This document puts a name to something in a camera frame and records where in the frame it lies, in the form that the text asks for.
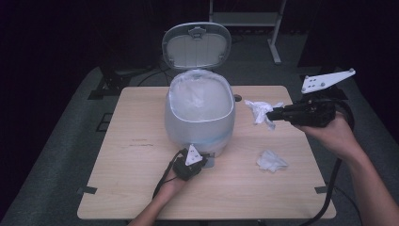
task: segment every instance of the white bracket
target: white bracket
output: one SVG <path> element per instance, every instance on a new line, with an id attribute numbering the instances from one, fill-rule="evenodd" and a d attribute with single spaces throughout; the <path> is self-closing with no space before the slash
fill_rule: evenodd
<path id="1" fill-rule="evenodd" d="M 202 160 L 202 156 L 199 154 L 197 149 L 194 147 L 194 145 L 190 145 L 190 148 L 188 149 L 188 154 L 187 158 L 185 159 L 185 165 L 190 166 L 194 163 L 197 163 Z"/>
<path id="2" fill-rule="evenodd" d="M 355 73 L 356 71 L 354 69 L 350 69 L 349 71 L 341 73 L 327 73 L 312 77 L 306 76 L 305 80 L 303 81 L 302 93 L 305 94 L 329 88 L 332 85 L 343 81 L 345 78 L 354 75 Z"/>

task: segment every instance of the open lid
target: open lid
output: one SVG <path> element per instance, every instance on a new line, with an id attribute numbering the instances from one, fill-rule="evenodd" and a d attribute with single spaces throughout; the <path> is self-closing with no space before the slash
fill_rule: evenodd
<path id="1" fill-rule="evenodd" d="M 226 27 L 208 22 L 172 27 L 162 40 L 165 62 L 172 69 L 209 69 L 221 65 L 231 49 Z"/>

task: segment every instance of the crumpled tissue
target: crumpled tissue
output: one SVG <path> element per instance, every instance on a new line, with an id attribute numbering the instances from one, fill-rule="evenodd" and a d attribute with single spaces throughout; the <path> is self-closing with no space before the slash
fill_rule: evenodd
<path id="1" fill-rule="evenodd" d="M 282 158 L 270 150 L 264 151 L 256 163 L 261 170 L 270 170 L 272 172 L 288 167 L 288 164 Z"/>
<path id="2" fill-rule="evenodd" d="M 276 128 L 276 124 L 267 118 L 266 113 L 273 111 L 273 107 L 283 106 L 283 102 L 279 102 L 276 105 L 271 105 L 266 102 L 251 102 L 245 100 L 245 103 L 249 108 L 252 109 L 252 114 L 255 119 L 254 124 L 266 122 L 268 130 L 274 130 Z"/>

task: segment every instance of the metal stand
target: metal stand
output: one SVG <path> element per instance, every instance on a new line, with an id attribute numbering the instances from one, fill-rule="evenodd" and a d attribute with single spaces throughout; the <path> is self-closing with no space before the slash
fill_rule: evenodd
<path id="1" fill-rule="evenodd" d="M 286 3 L 287 0 L 281 0 L 279 12 L 214 12 L 214 0 L 210 0 L 209 22 L 225 26 L 273 26 L 272 39 L 268 39 L 267 43 L 275 64 L 281 64 L 276 39 Z"/>

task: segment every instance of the black cable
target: black cable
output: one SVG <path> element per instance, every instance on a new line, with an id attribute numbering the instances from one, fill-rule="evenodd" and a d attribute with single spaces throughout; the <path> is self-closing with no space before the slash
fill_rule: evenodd
<path id="1" fill-rule="evenodd" d="M 139 72 L 134 72 L 134 73 L 127 73 L 127 74 L 119 74 L 120 77 L 122 78 L 129 78 L 129 77 L 135 77 L 135 76 L 139 76 L 143 73 L 149 73 L 150 71 L 152 71 L 155 67 L 151 66 L 149 68 L 146 69 L 142 69 Z"/>
<path id="2" fill-rule="evenodd" d="M 160 65 L 160 64 L 158 64 L 158 68 L 159 68 L 159 70 L 161 70 L 161 72 L 162 72 L 162 73 L 164 73 L 164 75 L 165 75 L 165 79 L 167 80 L 167 85 L 168 85 L 168 86 L 170 86 L 170 83 L 169 83 L 169 80 L 168 80 L 168 78 L 171 78 L 171 79 L 173 79 L 174 77 L 173 77 L 173 76 L 170 76 L 169 74 L 167 74 L 167 71 L 168 71 L 169 69 L 162 70 L 162 68 L 161 68 L 161 65 Z"/>
<path id="3" fill-rule="evenodd" d="M 178 151 L 178 152 L 173 156 L 172 160 L 169 162 L 167 169 L 165 169 L 164 175 L 162 175 L 161 180 L 159 180 L 158 185 L 156 185 L 156 188 L 155 188 L 155 190 L 153 191 L 152 198 L 154 198 L 154 197 L 156 196 L 156 194 L 158 194 L 159 189 L 161 189 L 161 186 L 162 186 L 164 183 L 169 182 L 169 181 L 175 179 L 175 178 L 173 178 L 173 179 L 171 179 L 171 180 L 165 181 L 165 180 L 167 179 L 167 176 L 168 176 L 170 170 L 171 170 L 172 167 L 173 167 L 174 162 L 176 161 L 177 156 L 178 156 L 179 154 L 181 154 L 181 153 L 183 153 L 183 150 Z"/>
<path id="4" fill-rule="evenodd" d="M 360 216 L 360 210 L 358 209 L 358 206 L 356 205 L 355 201 L 352 200 L 352 198 L 349 197 L 349 195 L 347 195 L 342 189 L 340 189 L 337 186 L 334 186 L 334 188 L 338 191 L 340 191 L 348 200 L 349 202 L 351 202 L 351 204 L 353 205 L 353 207 L 355 208 L 356 212 L 358 213 L 358 217 L 360 220 L 360 225 L 363 225 L 363 221 L 361 220 L 361 216 Z"/>
<path id="5" fill-rule="evenodd" d="M 337 160 L 335 161 L 334 169 L 331 172 L 331 176 L 330 176 L 330 179 L 329 179 L 329 184 L 328 184 L 328 187 L 327 187 L 326 199 L 325 199 L 325 202 L 323 204 L 322 209 L 319 211 L 319 213 L 316 214 L 316 216 L 314 216 L 313 218 L 309 219 L 308 221 L 300 224 L 300 226 L 313 224 L 315 221 L 319 220 L 320 217 L 322 215 L 324 215 L 324 213 L 327 211 L 329 203 L 331 201 L 332 191 L 334 190 L 335 179 L 337 178 L 338 170 L 340 169 L 340 166 L 341 166 L 342 162 L 343 161 L 340 158 L 337 158 Z"/>
<path id="6" fill-rule="evenodd" d="M 146 76 L 145 78 L 143 78 L 143 79 L 137 84 L 137 86 L 138 86 L 138 87 L 141 86 L 141 84 L 143 84 L 147 79 L 151 78 L 152 76 L 157 75 L 157 74 L 159 74 L 159 73 L 165 73 L 165 72 L 167 72 L 168 70 L 170 70 L 170 69 L 161 70 L 160 72 L 152 73 L 152 74 Z"/>
<path id="7" fill-rule="evenodd" d="M 345 115 L 347 116 L 347 119 L 346 119 L 347 123 L 348 123 L 349 127 L 353 131 L 354 127 L 355 127 L 355 118 L 353 116 L 352 110 L 350 109 L 349 105 L 346 102 L 344 102 L 343 100 L 340 100 L 340 99 L 329 99 L 329 101 L 334 102 L 336 105 L 342 107 L 344 111 L 346 111 Z M 320 209 L 319 213 L 316 214 L 316 216 L 314 216 L 313 218 L 309 219 L 308 221 L 300 224 L 300 226 L 313 224 L 315 221 L 320 219 L 320 217 L 322 215 L 324 215 L 324 213 L 327 211 L 329 203 L 331 201 L 332 191 L 333 191 L 334 186 L 335 186 L 335 179 L 337 179 L 338 170 L 340 169 L 340 166 L 341 166 L 342 162 L 343 161 L 340 158 L 337 158 L 337 160 L 335 161 L 334 168 L 333 168 L 333 170 L 331 172 L 331 175 L 330 175 L 329 184 L 328 184 L 328 187 L 327 187 L 326 199 L 325 199 L 325 202 L 323 204 L 323 207 Z"/>

